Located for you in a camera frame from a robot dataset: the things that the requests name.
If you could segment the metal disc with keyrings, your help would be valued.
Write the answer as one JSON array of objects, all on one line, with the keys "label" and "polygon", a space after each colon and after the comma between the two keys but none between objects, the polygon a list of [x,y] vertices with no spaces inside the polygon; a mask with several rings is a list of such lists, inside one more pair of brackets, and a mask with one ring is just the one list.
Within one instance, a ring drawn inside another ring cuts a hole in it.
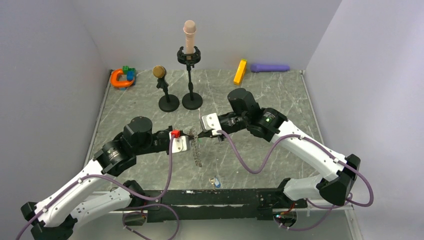
[{"label": "metal disc with keyrings", "polygon": [[[194,126],[192,126],[189,129],[188,134],[198,135],[196,128]],[[202,165],[202,162],[201,162],[201,159],[200,159],[200,145],[198,144],[198,138],[197,138],[197,140],[190,140],[190,149],[192,151],[192,156],[193,156],[193,160],[194,160],[195,165],[197,167],[201,168],[203,165]]]}]

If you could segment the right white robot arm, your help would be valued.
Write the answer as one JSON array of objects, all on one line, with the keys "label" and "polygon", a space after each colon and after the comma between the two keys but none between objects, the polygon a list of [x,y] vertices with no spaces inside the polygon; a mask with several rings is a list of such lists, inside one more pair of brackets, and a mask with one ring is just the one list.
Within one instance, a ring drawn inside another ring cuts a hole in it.
[{"label": "right white robot arm", "polygon": [[[251,174],[259,174],[265,168],[276,147],[289,150],[318,171],[318,175],[313,177],[287,178],[282,182],[282,190],[275,195],[276,203],[282,208],[308,198],[322,198],[335,206],[343,206],[347,202],[358,176],[359,157],[354,154],[345,156],[317,142],[281,112],[271,107],[260,107],[253,94],[244,88],[232,90],[227,99],[232,111],[202,116],[199,138],[228,139],[238,161]],[[230,139],[230,134],[241,130],[272,143],[258,170],[247,166]]]}]

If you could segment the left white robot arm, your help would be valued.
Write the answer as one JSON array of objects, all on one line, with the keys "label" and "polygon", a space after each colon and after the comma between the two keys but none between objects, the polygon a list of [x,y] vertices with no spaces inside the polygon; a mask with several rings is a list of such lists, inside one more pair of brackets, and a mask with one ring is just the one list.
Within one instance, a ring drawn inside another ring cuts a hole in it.
[{"label": "left white robot arm", "polygon": [[152,121],[144,116],[133,118],[122,132],[105,143],[87,165],[58,191],[40,202],[27,202],[21,207],[36,240],[66,240],[77,227],[111,211],[129,208],[137,210],[146,203],[157,202],[161,196],[147,196],[134,180],[117,183],[117,188],[98,198],[88,197],[105,182],[116,178],[134,166],[137,156],[189,150],[193,136],[171,126],[152,131]]}]

